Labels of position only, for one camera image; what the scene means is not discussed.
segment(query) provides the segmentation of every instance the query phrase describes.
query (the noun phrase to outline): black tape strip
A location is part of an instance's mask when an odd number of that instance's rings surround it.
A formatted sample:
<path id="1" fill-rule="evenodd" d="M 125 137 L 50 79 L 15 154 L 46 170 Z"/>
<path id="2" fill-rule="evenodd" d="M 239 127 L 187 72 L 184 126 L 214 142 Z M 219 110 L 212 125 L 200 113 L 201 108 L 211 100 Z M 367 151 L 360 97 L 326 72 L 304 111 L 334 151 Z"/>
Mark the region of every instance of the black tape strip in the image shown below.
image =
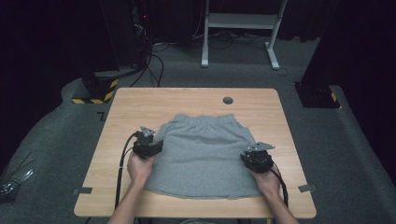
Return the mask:
<path id="1" fill-rule="evenodd" d="M 91 194 L 92 193 L 92 188 L 81 188 L 81 189 L 74 189 L 73 190 L 73 195 L 79 195 L 80 193 Z"/>
<path id="2" fill-rule="evenodd" d="M 298 189 L 300 190 L 301 193 L 306 192 L 306 191 L 314 192 L 315 190 L 317 190 L 317 186 L 315 186 L 315 185 L 303 185 L 303 186 L 298 187 Z"/>
<path id="3" fill-rule="evenodd" d="M 96 114 L 100 114 L 100 115 L 102 115 L 101 117 L 100 117 L 100 121 L 106 121 L 106 118 L 105 118 L 105 112 L 96 112 Z"/>

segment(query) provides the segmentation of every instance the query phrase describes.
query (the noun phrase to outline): white shelf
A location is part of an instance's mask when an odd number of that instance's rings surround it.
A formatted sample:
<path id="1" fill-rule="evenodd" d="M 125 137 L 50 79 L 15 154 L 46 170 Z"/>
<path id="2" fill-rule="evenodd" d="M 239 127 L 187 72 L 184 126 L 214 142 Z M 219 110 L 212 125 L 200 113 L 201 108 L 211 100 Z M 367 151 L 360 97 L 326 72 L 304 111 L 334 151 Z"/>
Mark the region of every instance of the white shelf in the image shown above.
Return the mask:
<path id="1" fill-rule="evenodd" d="M 268 52 L 268 56 L 271 61 L 271 65 L 274 70 L 279 69 L 279 63 L 277 62 L 274 53 L 274 43 L 276 40 L 276 34 L 282 21 L 283 12 L 285 10 L 288 0 L 281 0 L 280 9 L 275 15 L 258 15 L 258 14 L 233 14 L 233 13 L 210 13 L 209 12 L 209 1 L 206 0 L 205 10 L 205 33 L 204 33 L 204 44 L 202 50 L 202 67 L 209 66 L 209 48 L 208 48 L 208 36 L 209 27 L 218 28 L 239 28 L 239 29 L 261 29 L 261 30 L 272 30 L 270 42 L 265 42 L 265 49 Z"/>
<path id="2" fill-rule="evenodd" d="M 209 27 L 272 30 L 276 15 L 210 13 Z"/>

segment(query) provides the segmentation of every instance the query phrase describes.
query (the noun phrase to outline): gray floor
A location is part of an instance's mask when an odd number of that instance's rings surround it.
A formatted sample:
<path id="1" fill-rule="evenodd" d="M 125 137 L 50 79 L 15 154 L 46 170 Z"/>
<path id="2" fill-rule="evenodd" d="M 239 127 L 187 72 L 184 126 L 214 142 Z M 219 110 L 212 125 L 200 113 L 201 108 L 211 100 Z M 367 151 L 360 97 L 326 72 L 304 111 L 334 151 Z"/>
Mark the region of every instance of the gray floor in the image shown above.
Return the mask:
<path id="1" fill-rule="evenodd" d="M 235 39 L 227 49 L 209 49 L 207 68 L 201 67 L 201 48 L 171 45 L 156 52 L 164 63 L 161 86 L 276 89 L 306 179 L 318 188 L 312 192 L 318 214 L 301 219 L 301 223 L 396 223 L 396 190 L 361 132 L 342 89 L 331 86 L 342 108 L 314 109 L 302 107 L 293 87 L 294 81 L 301 80 L 318 41 L 277 40 L 279 71 L 272 70 L 262 42 L 236 43 L 239 41 L 248 39 Z M 211 45 L 221 48 L 225 43 L 211 41 Z M 161 72 L 155 58 L 150 68 L 157 76 Z M 136 78 L 121 78 L 117 88 L 129 87 Z M 13 177 L 30 169 L 35 173 L 22 183 L 15 203 L 0 204 L 0 223 L 85 222 L 85 217 L 74 215 L 77 196 L 73 190 L 82 186 L 104 126 L 97 112 L 107 113 L 111 102 L 72 104 L 79 82 L 64 87 L 64 102 L 37 123 L 12 158 L 9 172 L 26 157 L 25 163 L 33 161 Z M 149 73 L 135 85 L 150 87 Z M 94 217 L 90 223 L 107 221 L 107 217 Z"/>

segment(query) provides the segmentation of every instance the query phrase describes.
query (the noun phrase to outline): round black object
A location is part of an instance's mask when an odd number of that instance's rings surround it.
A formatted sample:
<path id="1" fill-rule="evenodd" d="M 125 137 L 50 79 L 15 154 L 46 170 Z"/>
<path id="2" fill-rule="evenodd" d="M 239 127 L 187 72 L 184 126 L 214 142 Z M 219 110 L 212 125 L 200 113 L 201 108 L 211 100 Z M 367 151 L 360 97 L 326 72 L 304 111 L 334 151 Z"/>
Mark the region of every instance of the round black object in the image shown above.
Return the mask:
<path id="1" fill-rule="evenodd" d="M 226 97 L 223 98 L 223 103 L 226 104 L 226 105 L 230 105 L 230 104 L 233 103 L 233 98 L 231 98 L 229 96 L 226 96 Z"/>

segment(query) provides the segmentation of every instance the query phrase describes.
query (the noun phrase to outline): dark background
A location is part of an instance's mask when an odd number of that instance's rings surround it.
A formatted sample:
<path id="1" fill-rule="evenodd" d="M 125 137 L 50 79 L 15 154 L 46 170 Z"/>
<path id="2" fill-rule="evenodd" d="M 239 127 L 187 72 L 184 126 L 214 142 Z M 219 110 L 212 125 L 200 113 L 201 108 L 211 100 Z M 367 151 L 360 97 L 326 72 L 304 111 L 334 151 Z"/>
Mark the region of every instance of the dark background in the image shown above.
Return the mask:
<path id="1" fill-rule="evenodd" d="M 114 33 L 109 31 L 101 1 L 81 2 L 8 0 L 0 3 L 0 90 L 5 102 L 1 109 L 1 170 L 29 130 L 61 104 L 62 87 L 81 77 L 74 63 L 76 58 L 91 72 L 118 70 L 121 65 L 134 63 L 125 60 L 133 50 L 120 52 L 117 49 L 117 46 L 131 44 L 128 39 L 133 42 L 134 37 L 119 39 L 111 35 Z M 192 41 L 189 36 L 198 24 L 197 34 L 202 33 L 201 1 L 154 2 L 150 16 L 156 35 L 188 45 Z M 385 0 L 341 1 L 336 7 L 337 2 L 289 0 L 278 38 L 299 36 L 306 41 L 322 37 L 320 46 L 332 46 L 314 54 L 316 60 L 308 66 L 317 67 L 312 72 L 313 80 L 321 86 L 342 87 L 363 132 L 395 183 L 392 138 L 396 136 L 396 101 L 393 99 L 396 34 L 392 22 L 396 20 L 393 7 Z M 236 0 L 226 3 L 212 0 L 211 10 L 274 13 L 279 5 L 275 0 L 243 1 L 242 6 L 241 1 Z M 127 9 L 118 13 L 126 20 L 129 17 Z M 324 32 L 328 24 L 331 28 Z M 131 35 L 128 29 L 117 32 L 118 37 Z"/>

